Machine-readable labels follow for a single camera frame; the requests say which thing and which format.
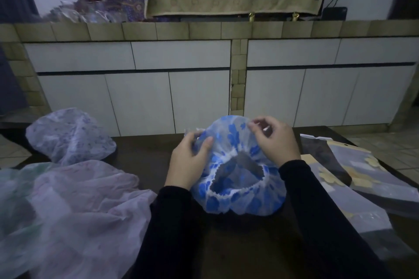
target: dark wooden table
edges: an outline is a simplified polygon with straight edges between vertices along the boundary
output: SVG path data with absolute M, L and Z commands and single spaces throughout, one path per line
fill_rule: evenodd
M 352 144 L 327 127 L 294 128 L 299 143 L 300 133 Z M 116 137 L 118 150 L 105 161 L 127 173 L 139 176 L 140 188 L 158 192 L 164 185 L 171 151 L 182 139 L 182 134 Z M 48 161 L 44 155 L 33 155 L 21 163 Z M 385 165 L 397 178 L 418 187 L 413 181 Z M 195 203 L 197 278 L 310 278 L 316 261 L 307 257 L 307 248 L 299 233 L 289 200 L 268 217 L 252 215 L 207 214 Z M 397 235 L 413 250 L 419 252 L 419 221 L 389 214 Z M 403 260 L 386 262 L 398 278 L 419 278 L 417 255 Z

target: blue floral shower cap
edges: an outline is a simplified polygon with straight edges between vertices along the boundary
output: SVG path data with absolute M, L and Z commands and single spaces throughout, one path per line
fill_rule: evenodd
M 221 117 L 196 140 L 194 151 L 198 152 L 207 137 L 214 138 L 209 161 L 191 190 L 208 213 L 231 209 L 237 214 L 266 216 L 285 200 L 278 167 L 259 148 L 246 125 L 249 121 L 241 116 Z

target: tiled floor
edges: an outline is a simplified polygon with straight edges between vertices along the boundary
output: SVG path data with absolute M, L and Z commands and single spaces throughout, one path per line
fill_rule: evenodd
M 346 138 L 419 183 L 419 108 L 411 110 L 399 133 L 359 134 Z
M 0 168 L 12 168 L 26 160 L 31 153 L 0 135 Z

